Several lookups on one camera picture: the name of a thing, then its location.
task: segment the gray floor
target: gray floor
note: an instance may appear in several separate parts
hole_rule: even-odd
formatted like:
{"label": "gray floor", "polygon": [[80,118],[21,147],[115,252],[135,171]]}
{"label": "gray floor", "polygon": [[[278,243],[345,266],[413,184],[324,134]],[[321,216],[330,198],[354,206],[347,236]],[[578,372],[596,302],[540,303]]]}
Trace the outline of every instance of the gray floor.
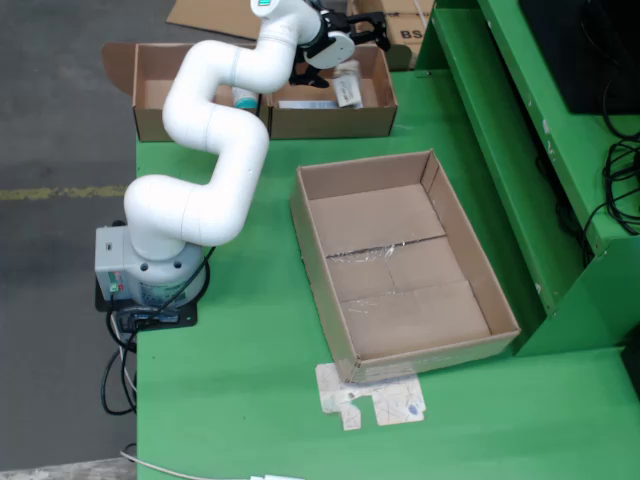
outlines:
{"label": "gray floor", "polygon": [[[131,100],[100,47],[213,37],[167,25],[172,3],[0,0],[0,193],[133,179]],[[100,408],[113,345],[92,304],[94,230],[122,217],[117,197],[0,197],[0,471],[113,458],[135,440],[133,417]]]}

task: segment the cardboard box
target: cardboard box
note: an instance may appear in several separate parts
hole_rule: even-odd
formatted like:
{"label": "cardboard box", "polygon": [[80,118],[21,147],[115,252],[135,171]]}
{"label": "cardboard box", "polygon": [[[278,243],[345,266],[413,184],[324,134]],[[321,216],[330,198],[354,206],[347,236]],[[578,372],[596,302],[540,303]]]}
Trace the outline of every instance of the cardboard box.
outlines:
{"label": "cardboard box", "polygon": [[[352,57],[360,63],[363,108],[289,108],[280,102],[330,102],[336,94],[329,88],[287,85],[267,96],[271,111],[271,138],[384,137],[391,133],[398,100],[384,52],[375,45],[359,45]],[[300,71],[306,69],[299,65]],[[323,70],[331,83],[333,69]]]}
{"label": "cardboard box", "polygon": [[254,40],[260,31],[249,0],[176,0],[167,22]]}
{"label": "cardboard box", "polygon": [[[387,34],[391,49],[387,61],[391,71],[412,70],[416,66],[422,47],[425,25],[433,10],[434,0],[349,0],[348,13],[355,15],[367,12],[385,12]],[[358,31],[366,30],[366,24],[357,26]]]}
{"label": "cardboard box", "polygon": [[301,167],[291,210],[343,381],[497,355],[520,333],[433,151]]}
{"label": "cardboard box", "polygon": [[[116,87],[133,99],[133,115],[141,142],[171,141],[162,124],[162,107],[191,46],[192,44],[108,43],[102,47],[102,62],[107,76]],[[214,101],[233,106],[231,87],[219,87]],[[259,113],[268,126],[268,108],[261,107]]]}

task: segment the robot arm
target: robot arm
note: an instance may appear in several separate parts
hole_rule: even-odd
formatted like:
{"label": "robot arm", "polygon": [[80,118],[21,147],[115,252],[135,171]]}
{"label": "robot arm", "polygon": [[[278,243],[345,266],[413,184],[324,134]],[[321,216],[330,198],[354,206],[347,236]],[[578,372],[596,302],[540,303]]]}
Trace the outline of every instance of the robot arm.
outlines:
{"label": "robot arm", "polygon": [[211,102],[219,85],[275,92],[291,75],[296,48],[321,30],[318,11],[303,0],[251,0],[262,18],[254,50],[208,40],[184,59],[163,109],[178,144],[218,154],[206,185],[162,175],[135,180],[125,212],[136,252],[150,260],[176,256],[185,243],[221,245],[244,226],[267,154],[269,137],[249,112]]}
{"label": "robot arm", "polygon": [[[128,225],[96,231],[96,277],[107,301],[162,305],[173,298],[173,306],[186,304],[205,282],[204,272],[198,274],[202,246],[227,243],[244,227],[269,135],[255,115],[213,103],[218,86],[255,93],[275,92],[287,82],[326,87],[318,72],[347,60],[356,44],[375,40],[389,47],[382,14],[346,17],[304,0],[251,0],[251,9],[262,19],[256,48],[211,40],[194,45],[163,108],[176,143],[218,154],[210,181],[140,177],[125,194]],[[373,30],[352,34],[350,25],[359,21]],[[298,75],[295,65],[303,61],[310,66]]]}

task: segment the yellow floor line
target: yellow floor line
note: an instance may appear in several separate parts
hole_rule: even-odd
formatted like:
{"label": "yellow floor line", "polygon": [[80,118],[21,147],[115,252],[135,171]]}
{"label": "yellow floor line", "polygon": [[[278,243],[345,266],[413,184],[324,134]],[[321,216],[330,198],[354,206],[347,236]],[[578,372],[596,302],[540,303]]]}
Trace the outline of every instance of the yellow floor line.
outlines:
{"label": "yellow floor line", "polygon": [[126,189],[126,185],[79,188],[18,188],[15,190],[0,190],[0,202],[17,200],[47,200],[56,197],[122,197],[124,196],[124,192]]}

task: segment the black monitor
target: black monitor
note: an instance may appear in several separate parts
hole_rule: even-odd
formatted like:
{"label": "black monitor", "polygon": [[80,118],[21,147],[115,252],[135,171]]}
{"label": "black monitor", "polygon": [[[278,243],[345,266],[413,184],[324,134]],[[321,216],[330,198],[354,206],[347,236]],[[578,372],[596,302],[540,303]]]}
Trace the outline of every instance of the black monitor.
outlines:
{"label": "black monitor", "polygon": [[520,0],[573,113],[640,113],[640,1]]}

